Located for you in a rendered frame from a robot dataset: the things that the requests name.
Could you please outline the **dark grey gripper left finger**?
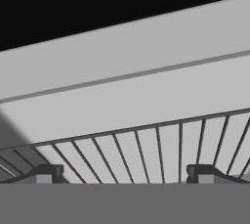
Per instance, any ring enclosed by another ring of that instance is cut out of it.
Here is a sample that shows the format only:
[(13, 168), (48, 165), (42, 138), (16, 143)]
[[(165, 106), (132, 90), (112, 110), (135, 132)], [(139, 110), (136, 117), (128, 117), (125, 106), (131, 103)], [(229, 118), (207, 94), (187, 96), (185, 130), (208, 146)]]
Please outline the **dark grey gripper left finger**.
[(40, 164), (24, 175), (2, 181), (2, 184), (61, 184), (64, 182), (63, 173), (62, 164)]

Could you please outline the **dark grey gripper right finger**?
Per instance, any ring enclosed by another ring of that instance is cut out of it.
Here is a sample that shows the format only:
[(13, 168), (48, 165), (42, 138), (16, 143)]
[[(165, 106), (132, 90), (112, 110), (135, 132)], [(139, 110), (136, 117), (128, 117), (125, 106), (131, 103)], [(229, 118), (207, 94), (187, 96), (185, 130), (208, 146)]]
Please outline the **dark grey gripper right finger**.
[(250, 184), (250, 181), (226, 175), (211, 164), (189, 164), (187, 166), (188, 184), (237, 183)]

